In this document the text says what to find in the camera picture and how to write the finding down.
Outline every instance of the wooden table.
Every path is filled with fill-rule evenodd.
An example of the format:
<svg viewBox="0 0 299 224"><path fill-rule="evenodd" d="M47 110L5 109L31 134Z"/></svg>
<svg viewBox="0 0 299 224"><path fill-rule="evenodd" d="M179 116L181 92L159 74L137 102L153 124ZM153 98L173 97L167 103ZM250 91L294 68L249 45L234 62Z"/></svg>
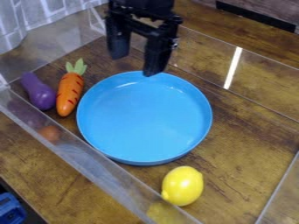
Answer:
<svg viewBox="0 0 299 224"><path fill-rule="evenodd" d="M175 10L189 29L181 29L181 48L167 72L189 80L206 94L214 111L213 128L195 150L173 163L154 167L119 165L158 192L165 174L174 167L195 167L203 173L205 192L183 209L205 223L254 223L297 153L298 73L289 73L288 67L246 52L235 83L229 90L222 84L234 45L298 67L298 36L183 0L177 1ZM129 57L113 61L106 39L99 38L37 73L58 88L66 61L85 57L87 91L110 75L142 67L141 45L135 47ZM276 91L282 85L288 91ZM27 97L19 81L11 87ZM67 119L55 110L47 115L82 137L75 113ZM2 177L50 223L142 223L5 114L0 120Z"/></svg>

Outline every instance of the blue object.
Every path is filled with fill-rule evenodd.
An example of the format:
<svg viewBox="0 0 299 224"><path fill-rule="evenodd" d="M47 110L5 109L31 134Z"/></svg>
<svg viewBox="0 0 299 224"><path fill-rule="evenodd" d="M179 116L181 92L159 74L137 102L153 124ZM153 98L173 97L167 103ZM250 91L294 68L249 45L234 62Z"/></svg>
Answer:
<svg viewBox="0 0 299 224"><path fill-rule="evenodd" d="M25 208L15 196L10 192L0 194L0 223L21 224L26 216Z"/></svg>
<svg viewBox="0 0 299 224"><path fill-rule="evenodd" d="M117 74L82 97L79 131L111 159L159 165L189 153L207 136L210 102L182 78L142 71Z"/></svg>

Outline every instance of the white curtain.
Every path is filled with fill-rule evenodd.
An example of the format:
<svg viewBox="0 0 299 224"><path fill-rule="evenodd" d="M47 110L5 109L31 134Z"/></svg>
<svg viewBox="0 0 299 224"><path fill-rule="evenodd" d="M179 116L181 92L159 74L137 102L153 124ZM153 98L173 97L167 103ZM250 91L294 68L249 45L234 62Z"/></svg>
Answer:
<svg viewBox="0 0 299 224"><path fill-rule="evenodd" d="M0 54L18 47L27 32L109 0L0 0Z"/></svg>

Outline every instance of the orange carrot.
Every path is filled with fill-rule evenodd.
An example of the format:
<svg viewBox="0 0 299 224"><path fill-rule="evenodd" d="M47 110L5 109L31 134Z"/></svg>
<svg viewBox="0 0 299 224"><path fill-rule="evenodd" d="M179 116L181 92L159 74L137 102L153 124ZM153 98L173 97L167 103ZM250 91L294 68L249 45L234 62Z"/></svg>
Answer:
<svg viewBox="0 0 299 224"><path fill-rule="evenodd" d="M62 76L57 96L57 109L61 116L67 116L79 103L85 87L85 80L81 76L87 70L87 65L83 63L83 59L79 59L75 67L67 62L66 68L67 73Z"/></svg>

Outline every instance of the yellow lemon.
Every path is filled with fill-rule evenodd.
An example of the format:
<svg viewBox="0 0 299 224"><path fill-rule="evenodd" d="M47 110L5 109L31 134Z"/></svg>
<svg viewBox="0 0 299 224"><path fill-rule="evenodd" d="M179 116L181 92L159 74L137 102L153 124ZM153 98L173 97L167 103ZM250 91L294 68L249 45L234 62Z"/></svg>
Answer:
<svg viewBox="0 0 299 224"><path fill-rule="evenodd" d="M163 178L163 199L179 207L190 205L203 191L203 177L190 166L173 169Z"/></svg>

